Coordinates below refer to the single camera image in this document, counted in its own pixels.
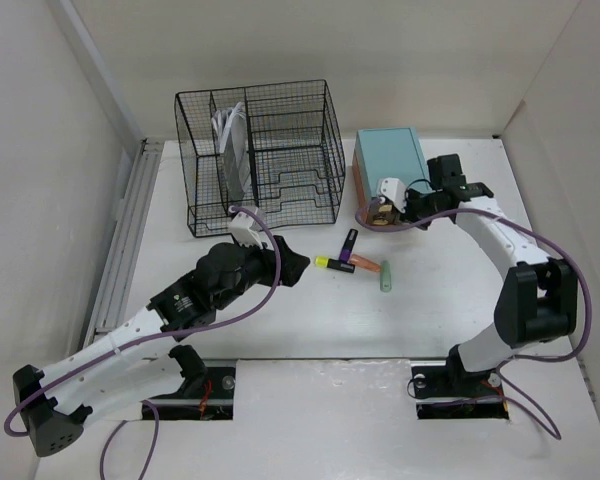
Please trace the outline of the orange highlighter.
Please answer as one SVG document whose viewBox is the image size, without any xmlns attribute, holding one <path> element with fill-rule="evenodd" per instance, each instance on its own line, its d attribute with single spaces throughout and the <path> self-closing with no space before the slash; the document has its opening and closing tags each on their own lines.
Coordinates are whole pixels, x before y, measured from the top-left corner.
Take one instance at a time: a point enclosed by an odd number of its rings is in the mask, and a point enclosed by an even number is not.
<svg viewBox="0 0 600 480">
<path fill-rule="evenodd" d="M 350 256 L 349 263 L 354 265 L 356 268 L 361 268 L 375 273 L 380 273 L 382 271 L 380 264 L 357 254 L 352 254 Z"/>
</svg>

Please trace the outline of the green highlighter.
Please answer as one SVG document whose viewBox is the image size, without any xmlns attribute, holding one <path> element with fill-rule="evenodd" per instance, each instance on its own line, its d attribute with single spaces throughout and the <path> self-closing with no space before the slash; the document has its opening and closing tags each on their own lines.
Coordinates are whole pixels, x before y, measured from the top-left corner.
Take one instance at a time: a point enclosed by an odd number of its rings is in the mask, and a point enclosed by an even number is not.
<svg viewBox="0 0 600 480">
<path fill-rule="evenodd" d="M 389 293 L 392 290 L 391 268 L 390 263 L 387 260 L 384 260 L 381 263 L 380 290 L 383 293 Z"/>
</svg>

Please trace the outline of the grey booklet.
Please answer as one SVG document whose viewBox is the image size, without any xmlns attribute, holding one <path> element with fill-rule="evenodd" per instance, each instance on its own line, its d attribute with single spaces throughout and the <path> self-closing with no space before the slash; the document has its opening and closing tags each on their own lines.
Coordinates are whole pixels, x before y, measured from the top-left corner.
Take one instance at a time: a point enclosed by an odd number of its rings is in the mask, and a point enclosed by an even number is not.
<svg viewBox="0 0 600 480">
<path fill-rule="evenodd" d="M 216 149 L 222 167 L 221 198 L 229 208 L 241 203 L 250 190 L 251 173 L 245 103 L 217 110 L 211 117 Z"/>
</svg>

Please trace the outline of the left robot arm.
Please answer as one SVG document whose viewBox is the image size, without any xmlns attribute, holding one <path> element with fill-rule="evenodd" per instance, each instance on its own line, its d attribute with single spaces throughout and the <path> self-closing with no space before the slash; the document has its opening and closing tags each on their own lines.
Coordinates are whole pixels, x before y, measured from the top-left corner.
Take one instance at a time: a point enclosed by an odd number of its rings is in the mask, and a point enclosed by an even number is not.
<svg viewBox="0 0 600 480">
<path fill-rule="evenodd" d="M 86 428 L 130 404 L 160 395 L 189 397 L 207 368 L 184 344 L 191 329 L 211 325 L 218 311 L 254 285 L 292 287 L 309 266 L 281 236 L 276 249 L 218 243 L 186 273 L 121 326 L 87 348 L 13 375 L 26 434 L 40 458 L 69 447 Z"/>
</svg>

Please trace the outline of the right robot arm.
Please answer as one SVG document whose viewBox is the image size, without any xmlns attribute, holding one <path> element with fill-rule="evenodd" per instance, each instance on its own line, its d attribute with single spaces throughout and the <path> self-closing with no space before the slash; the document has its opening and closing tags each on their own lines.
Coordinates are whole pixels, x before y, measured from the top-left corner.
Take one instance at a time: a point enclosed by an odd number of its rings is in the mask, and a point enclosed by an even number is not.
<svg viewBox="0 0 600 480">
<path fill-rule="evenodd" d="M 451 348 L 435 385 L 451 396 L 467 396 L 504 360 L 530 345 L 551 342 L 574 332 L 578 280 L 574 269 L 555 259 L 515 229 L 493 192 L 470 183 L 456 154 L 428 160 L 431 192 L 407 192 L 405 218 L 430 224 L 447 212 L 452 222 L 485 252 L 503 286 L 492 323 L 474 338 Z"/>
</svg>

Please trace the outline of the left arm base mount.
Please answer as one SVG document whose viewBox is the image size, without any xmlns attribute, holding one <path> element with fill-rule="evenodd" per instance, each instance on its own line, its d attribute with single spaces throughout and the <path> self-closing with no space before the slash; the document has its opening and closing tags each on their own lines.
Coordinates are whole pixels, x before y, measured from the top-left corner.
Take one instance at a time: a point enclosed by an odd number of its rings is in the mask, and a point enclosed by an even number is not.
<svg viewBox="0 0 600 480">
<path fill-rule="evenodd" d="M 236 388 L 235 361 L 206 364 L 190 345 L 177 345 L 161 360 L 159 384 L 148 398 L 164 421 L 232 420 Z"/>
</svg>

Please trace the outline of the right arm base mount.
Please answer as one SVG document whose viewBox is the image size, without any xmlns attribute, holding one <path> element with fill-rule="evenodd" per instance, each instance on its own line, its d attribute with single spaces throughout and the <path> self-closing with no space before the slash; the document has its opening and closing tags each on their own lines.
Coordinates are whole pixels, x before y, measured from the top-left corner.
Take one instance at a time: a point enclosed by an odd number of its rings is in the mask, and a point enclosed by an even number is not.
<svg viewBox="0 0 600 480">
<path fill-rule="evenodd" d="M 419 420 L 508 420 L 500 377 L 494 369 L 454 379 L 442 360 L 411 364 L 409 395 Z"/>
</svg>

